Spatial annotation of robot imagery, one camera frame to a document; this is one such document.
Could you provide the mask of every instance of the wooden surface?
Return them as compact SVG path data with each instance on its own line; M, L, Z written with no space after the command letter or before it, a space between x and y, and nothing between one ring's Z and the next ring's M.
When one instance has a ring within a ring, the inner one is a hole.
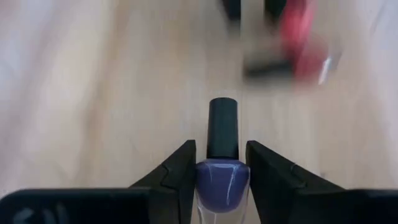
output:
M239 103L242 158L254 139L343 187L397 187L397 6L319 0L314 31L343 55L302 87L243 81L267 35L258 0L243 1L240 37L214 0L1 1L0 195L125 187L186 139L202 160L217 96Z

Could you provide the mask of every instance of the purple nail polish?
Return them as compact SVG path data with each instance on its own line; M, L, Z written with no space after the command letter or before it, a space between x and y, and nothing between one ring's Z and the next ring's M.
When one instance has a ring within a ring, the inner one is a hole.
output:
M239 161L238 104L210 102L207 159L197 164L200 223L242 223L249 190L249 167Z

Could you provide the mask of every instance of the wooden floor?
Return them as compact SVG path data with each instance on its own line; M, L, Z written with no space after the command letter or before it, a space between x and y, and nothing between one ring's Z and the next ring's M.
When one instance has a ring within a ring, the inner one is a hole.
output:
M325 85L282 86L242 78L267 35L258 0L240 36L215 0L1 1L0 195L125 187L187 139L202 160L217 96L239 103L241 158L253 139L342 187L398 187L398 4L318 2L339 66Z

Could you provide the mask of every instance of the black bottle cap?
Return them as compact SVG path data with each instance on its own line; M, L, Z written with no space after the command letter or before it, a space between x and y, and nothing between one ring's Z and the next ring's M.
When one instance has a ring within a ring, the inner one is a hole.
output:
M239 159L238 103L234 99L210 101L206 156L208 159Z

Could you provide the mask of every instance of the light wood grain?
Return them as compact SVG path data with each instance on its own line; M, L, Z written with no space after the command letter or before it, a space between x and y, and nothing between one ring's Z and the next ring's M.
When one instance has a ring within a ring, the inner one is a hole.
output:
M231 35L216 1L0 3L0 193L125 187L196 139L208 102L239 103L241 158L255 139L343 187L397 187L392 1L318 1L314 31L343 55L322 86L250 85L262 2ZM193 214L197 222L196 211ZM247 223L258 223L251 200Z

